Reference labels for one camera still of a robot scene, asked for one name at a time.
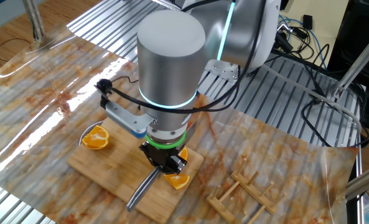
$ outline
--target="metal grating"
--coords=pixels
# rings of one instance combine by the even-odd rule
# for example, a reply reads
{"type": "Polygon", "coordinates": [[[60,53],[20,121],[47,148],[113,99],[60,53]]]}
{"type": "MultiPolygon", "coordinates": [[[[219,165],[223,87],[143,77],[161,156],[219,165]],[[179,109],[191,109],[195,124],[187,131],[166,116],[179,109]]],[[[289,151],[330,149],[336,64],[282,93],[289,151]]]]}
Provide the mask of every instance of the metal grating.
{"type": "MultiPolygon", "coordinates": [[[[69,23],[67,27],[76,35],[137,62],[137,25],[146,15],[163,9],[165,9],[164,6],[151,0],[104,0],[69,23]]],[[[312,82],[302,64],[279,58],[269,62],[267,66],[313,89],[312,82]]],[[[218,98],[233,85],[222,77],[224,77],[222,74],[205,71],[199,83],[199,92],[211,99],[218,98]]],[[[325,75],[318,75],[317,81],[326,94],[332,94],[335,80],[325,75]]],[[[244,78],[233,107],[307,142],[322,145],[301,118],[301,109],[309,100],[309,96],[302,90],[260,69],[256,75],[244,78]]],[[[351,91],[344,93],[338,103],[359,116],[356,96],[351,91]]],[[[307,110],[306,114],[330,144],[349,146],[359,141],[354,125],[346,115],[334,112],[324,104],[314,106],[307,110]]],[[[358,158],[357,162],[361,164],[361,159],[358,158]]],[[[0,188],[0,224],[10,223],[55,222],[0,188]]]]}

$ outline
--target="wooden rack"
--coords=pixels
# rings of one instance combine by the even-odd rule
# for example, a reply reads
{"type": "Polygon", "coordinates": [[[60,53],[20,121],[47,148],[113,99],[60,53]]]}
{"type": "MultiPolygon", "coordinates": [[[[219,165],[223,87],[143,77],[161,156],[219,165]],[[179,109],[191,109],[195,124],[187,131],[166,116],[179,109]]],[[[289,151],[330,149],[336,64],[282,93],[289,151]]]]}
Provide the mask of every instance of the wooden rack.
{"type": "Polygon", "coordinates": [[[241,167],[239,170],[234,171],[231,174],[231,177],[236,181],[230,189],[228,189],[223,196],[221,196],[219,199],[216,198],[217,193],[220,190],[220,185],[217,187],[217,189],[214,191],[214,193],[210,194],[207,197],[207,202],[230,224],[237,224],[241,223],[240,220],[237,220],[235,216],[227,210],[227,208],[223,205],[223,201],[233,192],[235,188],[237,188],[239,185],[243,187],[256,201],[258,201],[262,206],[259,208],[259,210],[253,215],[253,217],[250,219],[248,224],[252,224],[255,222],[255,220],[260,216],[260,214],[263,212],[263,210],[267,210],[272,215],[277,212],[277,205],[281,203],[286,198],[286,193],[283,194],[283,196],[278,199],[276,202],[272,202],[270,199],[268,199],[265,194],[268,190],[271,189],[271,187],[274,185],[274,182],[270,182],[270,184],[266,187],[266,189],[263,192],[260,192],[252,183],[255,181],[257,176],[259,175],[260,171],[256,171],[253,176],[248,179],[241,175],[241,171],[243,170],[244,166],[246,164],[246,158],[243,160],[241,167]]]}

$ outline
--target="teal light ring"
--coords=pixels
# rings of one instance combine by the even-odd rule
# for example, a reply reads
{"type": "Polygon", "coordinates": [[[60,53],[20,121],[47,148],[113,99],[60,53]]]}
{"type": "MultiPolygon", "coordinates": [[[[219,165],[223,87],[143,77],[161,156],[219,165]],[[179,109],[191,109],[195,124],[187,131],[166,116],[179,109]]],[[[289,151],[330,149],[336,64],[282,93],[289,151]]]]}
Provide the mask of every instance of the teal light ring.
{"type": "Polygon", "coordinates": [[[220,41],[219,51],[217,53],[217,60],[220,60],[222,58],[224,44],[226,43],[228,28],[230,27],[231,18],[233,17],[233,13],[234,13],[234,6],[235,6],[235,2],[232,2],[230,9],[228,10],[226,24],[224,25],[224,29],[223,29],[222,40],[220,41]]]}
{"type": "Polygon", "coordinates": [[[154,103],[151,100],[149,100],[146,96],[144,96],[144,94],[141,92],[141,89],[139,87],[139,91],[140,91],[140,95],[144,98],[145,101],[147,101],[147,103],[160,107],[160,108],[165,108],[165,109],[177,109],[177,108],[181,108],[189,103],[191,103],[191,101],[195,98],[195,96],[197,95],[197,92],[194,93],[194,96],[192,96],[189,100],[187,100],[186,102],[179,104],[179,105],[173,105],[173,106],[167,106],[167,105],[160,105],[158,103],[154,103]]]}

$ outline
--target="wooden floor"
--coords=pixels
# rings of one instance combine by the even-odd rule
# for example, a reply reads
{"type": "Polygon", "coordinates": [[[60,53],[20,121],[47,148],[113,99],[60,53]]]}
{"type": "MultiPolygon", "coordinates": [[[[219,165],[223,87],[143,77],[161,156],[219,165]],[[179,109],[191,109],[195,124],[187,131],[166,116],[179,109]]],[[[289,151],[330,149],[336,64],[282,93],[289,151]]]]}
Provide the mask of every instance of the wooden floor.
{"type": "MultiPolygon", "coordinates": [[[[101,0],[46,0],[39,5],[39,12],[46,32],[58,23],[67,24],[99,3],[101,0]]],[[[32,27],[29,24],[27,14],[0,27],[0,45],[13,38],[23,38],[33,42],[32,27]]],[[[12,40],[0,48],[0,58],[9,60],[19,53],[27,42],[12,40]]],[[[0,67],[5,62],[0,60],[0,67]]]]}
{"type": "MultiPolygon", "coordinates": [[[[58,23],[67,24],[76,17],[99,3],[101,0],[46,0],[39,5],[40,15],[45,30],[48,31],[58,23]]],[[[12,38],[23,38],[33,41],[32,28],[26,14],[0,27],[0,45],[12,38]]],[[[28,43],[23,40],[13,40],[0,48],[0,57],[9,60],[20,52],[28,43]]],[[[5,62],[0,60],[0,67],[5,62]]],[[[363,149],[363,170],[369,169],[369,145],[363,149]]]]}

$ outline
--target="green ring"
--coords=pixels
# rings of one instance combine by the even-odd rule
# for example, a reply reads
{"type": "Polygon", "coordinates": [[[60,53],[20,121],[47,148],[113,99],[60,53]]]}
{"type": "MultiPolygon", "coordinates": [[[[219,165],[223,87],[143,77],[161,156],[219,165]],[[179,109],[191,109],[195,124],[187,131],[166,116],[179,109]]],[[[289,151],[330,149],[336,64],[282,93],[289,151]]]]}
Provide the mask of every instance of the green ring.
{"type": "Polygon", "coordinates": [[[181,145],[184,142],[184,139],[185,139],[185,135],[186,134],[187,134],[187,132],[184,131],[183,136],[177,142],[175,142],[173,144],[168,144],[168,145],[154,142],[153,140],[151,140],[151,138],[148,136],[148,134],[146,135],[145,138],[146,138],[147,142],[150,145],[152,145],[154,147],[157,147],[158,149],[172,149],[173,147],[177,147],[177,146],[181,145]]]}

